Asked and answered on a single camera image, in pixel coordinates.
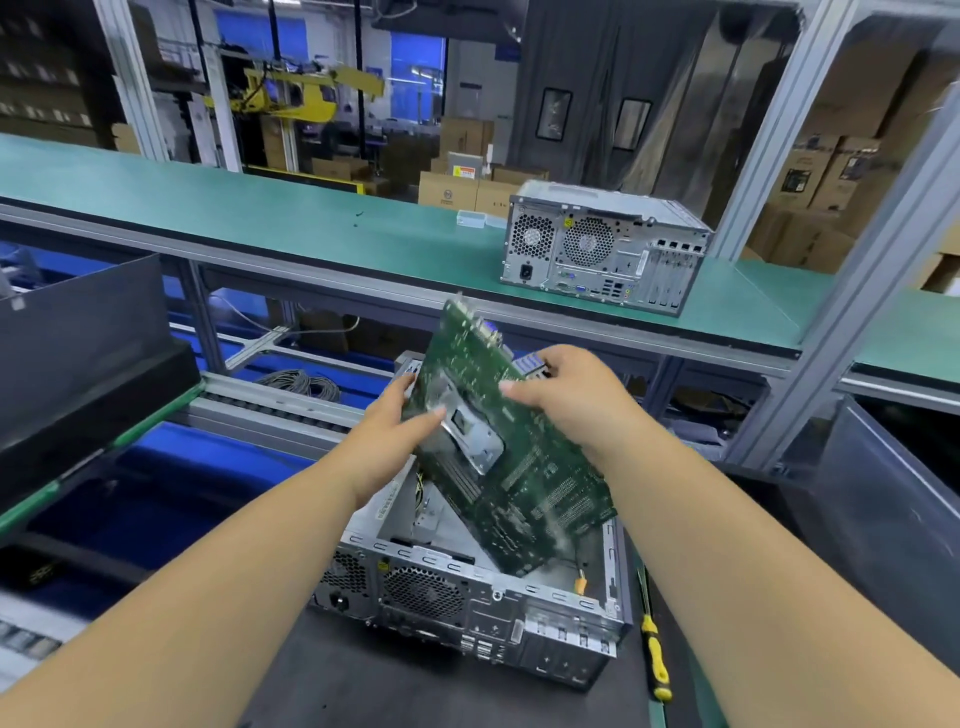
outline motherboard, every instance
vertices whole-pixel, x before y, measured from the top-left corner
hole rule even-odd
[[[514,361],[496,328],[465,301],[444,306],[404,417],[446,414],[417,456],[474,538],[505,573],[523,576],[615,515],[603,477],[541,411],[508,400],[503,379],[545,376]]]

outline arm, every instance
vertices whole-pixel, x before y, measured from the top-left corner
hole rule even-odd
[[[501,385],[542,408],[606,477],[735,728],[956,725],[960,679],[693,449],[599,359]]]
[[[402,377],[329,455],[220,524],[0,697],[0,725],[234,728],[350,515],[440,422]]]

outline blue window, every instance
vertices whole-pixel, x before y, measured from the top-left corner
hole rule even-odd
[[[270,35],[270,18],[249,12],[217,11],[217,28],[227,43],[241,45],[247,53],[261,59],[274,56],[274,42]],[[308,61],[306,23],[302,18],[279,17],[276,29],[280,40],[280,55],[293,61]]]
[[[390,115],[420,121],[444,92],[444,38],[390,33]]]

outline yellow machine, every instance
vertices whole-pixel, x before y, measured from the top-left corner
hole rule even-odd
[[[322,73],[291,73],[271,68],[245,69],[247,90],[243,98],[231,99],[234,113],[264,113],[281,119],[325,124],[337,112],[337,84],[366,93],[372,99],[383,96],[383,79],[346,65]],[[290,102],[285,102],[278,84],[286,84]],[[205,97],[208,107],[213,99]]]

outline window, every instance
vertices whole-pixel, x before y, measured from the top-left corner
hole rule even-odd
[[[242,46],[256,58],[274,57],[274,42],[270,34],[270,18],[267,15],[231,11],[217,11],[216,14],[217,29],[222,40],[230,45]],[[301,62],[309,60],[306,22],[303,18],[279,17],[276,19],[276,31],[283,58]]]
[[[545,88],[540,102],[540,122],[537,125],[537,138],[547,141],[563,141],[566,131],[566,118],[570,114],[570,102],[573,94],[558,88]]]
[[[620,113],[616,118],[616,130],[613,132],[614,149],[636,151],[652,106],[649,101],[639,99],[624,99],[620,102]]]
[[[444,38],[390,33],[390,115],[426,121],[439,116],[444,93]]]

